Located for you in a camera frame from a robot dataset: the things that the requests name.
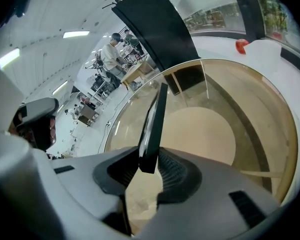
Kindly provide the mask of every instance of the wooden table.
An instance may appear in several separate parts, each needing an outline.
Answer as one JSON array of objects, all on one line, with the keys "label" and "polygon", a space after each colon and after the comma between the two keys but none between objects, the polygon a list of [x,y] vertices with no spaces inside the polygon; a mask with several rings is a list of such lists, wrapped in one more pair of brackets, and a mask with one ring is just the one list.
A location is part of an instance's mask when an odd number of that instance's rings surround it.
[{"label": "wooden table", "polygon": [[164,118],[161,147],[180,150],[232,165],[235,135],[218,113],[204,107],[186,107]]},{"label": "wooden table", "polygon": [[130,91],[134,92],[131,87],[130,83],[132,83],[136,78],[141,77],[143,80],[146,80],[145,74],[142,72],[142,69],[150,67],[151,70],[155,71],[146,60],[142,62],[137,62],[136,65],[133,65],[129,68],[128,72],[125,76],[121,79],[121,83],[124,84]]}]

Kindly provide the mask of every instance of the person in green shirt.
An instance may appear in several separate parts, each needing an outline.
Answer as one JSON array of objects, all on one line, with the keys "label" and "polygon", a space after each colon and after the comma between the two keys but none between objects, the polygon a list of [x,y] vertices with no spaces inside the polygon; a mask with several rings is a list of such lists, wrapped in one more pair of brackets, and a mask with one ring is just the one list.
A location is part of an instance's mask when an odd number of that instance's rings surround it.
[{"label": "person in green shirt", "polygon": [[128,29],[126,29],[124,31],[124,33],[125,33],[124,42],[127,45],[131,45],[133,48],[135,48],[140,53],[141,56],[144,55],[145,53],[142,50],[142,47],[141,47],[141,44],[140,44],[139,40],[135,36],[130,34]]}]

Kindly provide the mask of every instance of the man in white shirt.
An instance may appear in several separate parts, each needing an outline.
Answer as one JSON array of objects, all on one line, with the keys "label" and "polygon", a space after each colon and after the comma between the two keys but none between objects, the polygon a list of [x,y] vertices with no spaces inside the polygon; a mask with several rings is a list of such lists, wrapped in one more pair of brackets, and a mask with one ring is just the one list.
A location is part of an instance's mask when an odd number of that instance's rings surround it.
[{"label": "man in white shirt", "polygon": [[[121,36],[119,33],[113,33],[111,35],[111,40],[107,43],[101,50],[101,60],[105,68],[112,73],[115,77],[121,80],[126,72],[124,71],[123,64],[128,64],[119,54],[116,49],[116,45],[121,41]],[[132,82],[130,84],[131,88],[135,91],[142,84]]]}]

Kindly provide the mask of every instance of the beige circle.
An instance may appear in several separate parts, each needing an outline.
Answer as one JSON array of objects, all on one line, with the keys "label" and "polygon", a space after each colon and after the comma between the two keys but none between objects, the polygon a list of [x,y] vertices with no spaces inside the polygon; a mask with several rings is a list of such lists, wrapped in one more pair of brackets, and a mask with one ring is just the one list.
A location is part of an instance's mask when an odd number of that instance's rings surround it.
[{"label": "beige circle", "polygon": [[236,153],[235,135],[228,122],[203,107],[186,107],[166,116],[160,146],[228,165]]}]

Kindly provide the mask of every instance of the cable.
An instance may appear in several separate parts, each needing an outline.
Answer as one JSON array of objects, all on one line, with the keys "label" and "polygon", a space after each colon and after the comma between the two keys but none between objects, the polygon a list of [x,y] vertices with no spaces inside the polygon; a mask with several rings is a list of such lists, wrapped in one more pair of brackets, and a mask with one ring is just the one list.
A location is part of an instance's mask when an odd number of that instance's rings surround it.
[{"label": "cable", "polygon": [[106,135],[106,129],[108,129],[107,127],[110,126],[110,125],[109,125],[109,121],[115,117],[115,114],[116,114],[116,112],[117,112],[117,109],[118,109],[119,105],[120,105],[121,102],[123,102],[124,99],[127,97],[128,93],[129,93],[129,91],[126,93],[126,95],[123,97],[123,99],[118,103],[118,105],[116,105],[116,107],[114,108],[114,114],[113,114],[113,116],[112,116],[112,117],[108,120],[108,122],[105,124],[104,131],[103,131],[103,137],[102,137],[102,140],[101,140],[100,145],[99,145],[99,148],[98,148],[98,154],[99,154],[99,151],[100,151],[100,148],[101,148],[101,144],[102,144],[102,142],[104,141],[104,138],[105,138],[105,135]]}]

